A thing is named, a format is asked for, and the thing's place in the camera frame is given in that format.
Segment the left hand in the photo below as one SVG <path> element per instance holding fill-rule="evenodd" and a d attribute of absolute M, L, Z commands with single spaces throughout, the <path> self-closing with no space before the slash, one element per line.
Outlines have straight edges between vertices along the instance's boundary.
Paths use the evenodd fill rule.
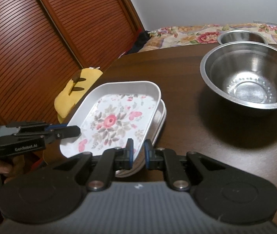
<path fill-rule="evenodd" d="M 0 161 L 0 174 L 3 174 L 8 181 L 22 175 L 24 173 L 25 159 L 23 155 L 16 156 L 12 159 L 11 163 Z"/>

